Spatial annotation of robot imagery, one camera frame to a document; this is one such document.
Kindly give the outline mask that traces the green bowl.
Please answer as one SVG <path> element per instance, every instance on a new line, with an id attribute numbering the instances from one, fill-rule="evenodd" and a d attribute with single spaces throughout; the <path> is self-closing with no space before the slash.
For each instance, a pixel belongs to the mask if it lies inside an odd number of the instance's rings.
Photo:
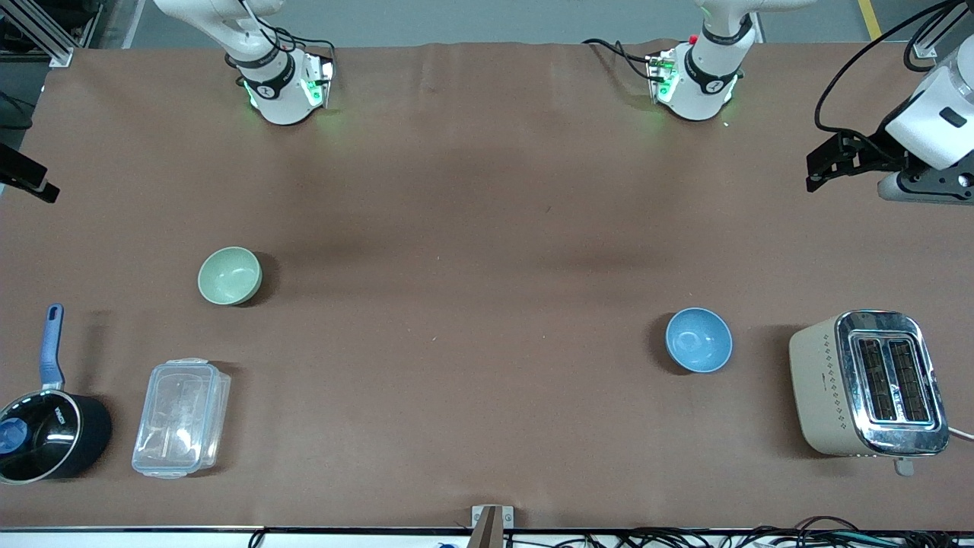
<path id="1" fill-rule="evenodd" d="M 246 247 L 223 247 L 199 267 L 197 289 L 206 301 L 236 306 L 250 301 L 263 282 L 263 267 Z"/>

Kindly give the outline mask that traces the blue bowl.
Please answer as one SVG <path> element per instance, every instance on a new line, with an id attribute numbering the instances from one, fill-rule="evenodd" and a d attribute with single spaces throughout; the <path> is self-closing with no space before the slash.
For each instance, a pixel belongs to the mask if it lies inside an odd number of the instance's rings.
<path id="1" fill-rule="evenodd" d="M 667 322 L 664 344 L 676 364 L 696 374 L 719 371 L 731 360 L 734 350 L 726 320 L 703 307 L 676 312 Z"/>

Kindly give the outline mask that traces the beige chrome toaster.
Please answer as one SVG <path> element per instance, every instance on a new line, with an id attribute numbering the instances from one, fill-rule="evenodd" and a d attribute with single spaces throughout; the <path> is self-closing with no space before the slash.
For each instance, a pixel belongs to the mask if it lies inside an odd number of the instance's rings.
<path id="1" fill-rule="evenodd" d="M 801 434 L 830 457 L 886 457 L 899 476 L 950 443 L 928 344 L 911 317 L 849 310 L 791 336 Z"/>

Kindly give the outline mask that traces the blue lid knob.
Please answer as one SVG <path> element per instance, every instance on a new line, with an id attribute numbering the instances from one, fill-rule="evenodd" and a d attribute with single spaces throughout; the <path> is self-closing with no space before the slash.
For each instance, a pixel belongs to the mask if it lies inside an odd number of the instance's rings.
<path id="1" fill-rule="evenodd" d="M 27 444 L 29 437 L 29 426 L 24 420 L 14 417 L 0 421 L 0 455 L 20 451 Z"/>

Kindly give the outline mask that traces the clear plastic food container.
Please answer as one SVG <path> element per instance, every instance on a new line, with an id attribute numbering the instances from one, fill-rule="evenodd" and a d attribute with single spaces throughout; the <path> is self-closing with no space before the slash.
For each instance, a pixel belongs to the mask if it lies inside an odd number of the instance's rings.
<path id="1" fill-rule="evenodd" d="M 153 368 L 132 468 L 167 480 L 212 468 L 231 384 L 230 375 L 203 358 L 178 358 Z"/>

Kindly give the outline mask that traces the brown tablecloth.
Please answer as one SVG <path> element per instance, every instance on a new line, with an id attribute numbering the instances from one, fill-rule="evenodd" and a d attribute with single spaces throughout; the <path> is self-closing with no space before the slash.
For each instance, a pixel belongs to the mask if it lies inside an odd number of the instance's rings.
<path id="1" fill-rule="evenodd" d="M 275 127 L 215 49 L 83 51 L 22 149 L 60 188 L 0 198 L 0 406 L 38 385 L 64 305 L 69 390 L 114 433 L 79 479 L 0 485 L 0 527 L 445 526 L 974 530 L 974 444 L 894 473 L 801 436 L 788 343 L 857 308 L 921 326 L 974 430 L 974 207 L 806 191 L 819 94 L 854 44 L 761 44 L 718 118 L 651 104 L 589 46 L 337 53 L 327 111 Z M 199 267 L 246 247 L 250 301 Z M 696 374 L 678 311 L 733 334 Z M 132 468 L 157 365 L 231 377 L 215 465 Z"/>

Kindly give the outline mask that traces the aluminium frame profile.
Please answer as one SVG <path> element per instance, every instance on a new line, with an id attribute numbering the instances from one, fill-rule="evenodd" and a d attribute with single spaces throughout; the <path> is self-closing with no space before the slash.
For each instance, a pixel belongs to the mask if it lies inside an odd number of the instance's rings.
<path id="1" fill-rule="evenodd" d="M 908 40 L 906 58 L 914 62 L 946 56 L 951 50 L 946 45 L 947 36 L 960 29 L 967 18 L 974 18 L 974 0 L 947 0 L 946 6 L 933 11 Z"/>
<path id="2" fill-rule="evenodd" d="M 49 58 L 49 67 L 69 67 L 77 49 L 93 45 L 95 31 L 104 13 L 102 0 L 56 0 L 56 11 L 38 0 L 0 0 L 0 21 L 10 22 L 31 42 L 27 52 L 5 51 L 0 46 L 0 59 L 38 60 Z"/>

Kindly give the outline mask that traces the metal bracket with brown post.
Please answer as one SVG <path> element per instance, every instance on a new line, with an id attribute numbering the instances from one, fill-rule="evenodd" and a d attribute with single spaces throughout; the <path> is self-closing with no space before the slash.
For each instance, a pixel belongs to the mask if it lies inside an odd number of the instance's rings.
<path id="1" fill-rule="evenodd" d="M 514 529 L 512 505 L 474 505 L 472 533 L 466 548 L 508 548 L 508 533 Z"/>

